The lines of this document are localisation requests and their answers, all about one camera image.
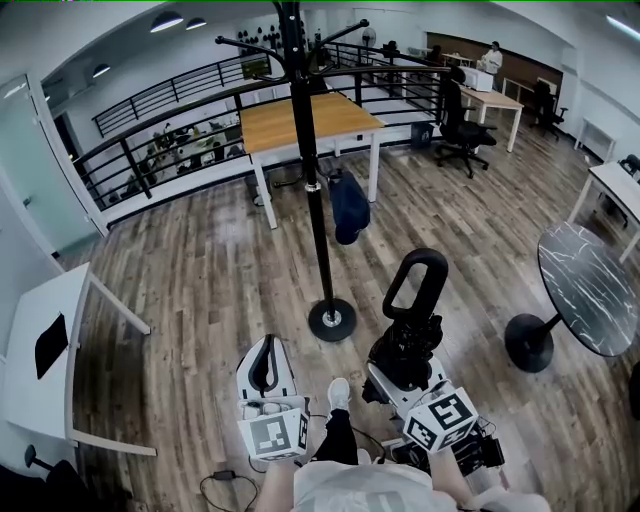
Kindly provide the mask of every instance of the wooden tabletop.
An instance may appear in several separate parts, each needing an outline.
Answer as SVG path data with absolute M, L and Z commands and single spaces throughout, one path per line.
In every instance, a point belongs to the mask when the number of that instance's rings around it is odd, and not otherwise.
M 467 87 L 460 87 L 462 94 L 469 96 L 470 98 L 476 99 L 482 103 L 486 103 L 492 107 L 502 107 L 502 108 L 522 108 L 522 103 L 518 103 L 516 100 L 512 100 L 508 96 L 505 96 L 502 93 L 497 91 L 490 92 L 480 92 L 474 89 L 469 89 Z
M 340 93 L 312 96 L 311 107 L 316 138 L 378 130 L 384 126 L 382 121 Z M 290 99 L 241 110 L 240 123 L 247 153 L 298 141 Z

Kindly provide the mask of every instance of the ceiling light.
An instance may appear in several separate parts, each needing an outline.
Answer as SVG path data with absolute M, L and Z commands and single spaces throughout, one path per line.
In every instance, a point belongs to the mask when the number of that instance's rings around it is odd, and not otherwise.
M 618 21 L 615 18 L 612 18 L 611 16 L 607 16 L 607 21 L 611 23 L 614 27 L 616 27 L 618 30 L 622 30 L 628 36 L 631 36 L 634 39 L 637 39 L 638 41 L 640 41 L 640 32 L 638 32 L 637 30 L 634 30 L 631 27 L 628 27 L 624 23 Z
M 187 30 L 193 30 L 194 28 L 204 27 L 207 24 L 202 18 L 193 18 L 187 23 Z
M 11 96 L 12 94 L 17 93 L 20 89 L 22 89 L 23 87 L 25 87 L 27 85 L 27 82 L 24 82 L 23 84 L 17 85 L 16 87 L 14 87 L 13 89 L 9 90 L 7 92 L 7 94 L 4 95 L 5 98 L 8 98 L 9 96 Z
M 178 23 L 182 23 L 184 19 L 177 12 L 174 11 L 166 11 L 160 13 L 158 17 L 153 20 L 153 25 L 151 25 L 151 32 L 160 32 L 169 27 L 173 27 Z
M 110 69 L 111 69 L 111 66 L 107 66 L 106 64 L 100 64 L 96 69 L 93 70 L 93 78 L 98 78 L 100 75 L 104 75 Z

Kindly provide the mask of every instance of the person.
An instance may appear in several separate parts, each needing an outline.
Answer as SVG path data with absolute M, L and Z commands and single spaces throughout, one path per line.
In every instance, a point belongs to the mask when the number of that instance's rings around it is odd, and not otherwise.
M 439 44 L 434 45 L 431 51 L 427 53 L 427 60 L 429 62 L 440 64 L 440 61 L 442 60 L 442 58 L 440 57 L 440 52 L 442 52 L 442 47 Z
M 542 496 L 502 487 L 474 496 L 451 448 L 429 455 L 432 477 L 401 464 L 358 465 L 349 396 L 346 379 L 331 383 L 325 440 L 300 469 L 292 459 L 269 464 L 255 512 L 550 512 Z
M 480 59 L 482 68 L 486 73 L 495 76 L 502 67 L 502 53 L 500 53 L 500 43 L 491 43 L 491 50 L 485 53 Z

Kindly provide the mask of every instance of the fan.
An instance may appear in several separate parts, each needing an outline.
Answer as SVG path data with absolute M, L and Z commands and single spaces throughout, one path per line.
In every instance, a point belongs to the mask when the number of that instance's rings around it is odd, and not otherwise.
M 362 32 L 362 43 L 367 48 L 373 48 L 373 46 L 376 44 L 376 31 L 371 27 L 365 28 Z

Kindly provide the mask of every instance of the wooden floor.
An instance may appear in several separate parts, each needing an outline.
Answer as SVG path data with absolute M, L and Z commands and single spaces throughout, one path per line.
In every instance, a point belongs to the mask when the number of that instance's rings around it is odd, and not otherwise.
M 274 231 L 238 181 L 140 214 L 68 258 L 69 268 L 91 260 L 98 277 L 152 327 L 149 337 L 139 337 L 95 297 L 87 311 L 76 427 L 158 449 L 157 458 L 145 458 L 79 448 L 81 472 L 99 494 L 124 497 L 119 510 L 205 511 L 214 509 L 198 484 L 214 470 L 261 481 L 247 465 L 236 428 L 234 373 L 268 332 L 287 340 L 312 413 L 327 412 L 327 385 L 345 376 L 354 390 L 353 423 L 380 440 L 396 437 L 389 409 L 365 404 L 359 388 L 369 348 L 389 324 L 383 295 L 403 256 L 426 246 L 441 251 L 450 269 L 437 307 L 445 339 L 436 355 L 497 425 L 507 461 L 501 470 L 476 472 L 474 487 L 502 482 L 539 492 L 554 511 L 625 510 L 640 492 L 639 433 L 627 400 L 637 343 L 623 357 L 604 359 L 561 323 L 553 331 L 553 362 L 537 375 L 517 370 L 503 346 L 514 315 L 554 314 L 539 275 L 537 241 L 568 217 L 588 165 L 571 141 L 545 140 L 525 119 L 509 154 L 510 118 L 497 121 L 498 146 L 481 150 L 491 168 L 473 180 L 458 164 L 438 168 L 429 152 L 381 151 L 371 225 L 352 246 L 330 244 L 337 294 L 358 312 L 355 333 L 339 344 L 315 339 L 306 325 L 321 286 L 301 185 L 274 193 L 280 222 Z M 322 166 L 336 163 L 327 159 Z M 339 165 L 366 184 L 368 152 L 344 155 Z M 589 200 L 595 204 L 596 195 Z M 328 207 L 325 215 L 330 226 Z M 631 227 L 621 230 L 619 218 L 586 205 L 578 222 L 619 253 L 632 234 Z M 638 253 L 626 262 L 636 285 Z M 402 293 L 407 300 L 414 292 Z M 252 489 L 238 482 L 211 485 L 208 494 L 242 510 Z

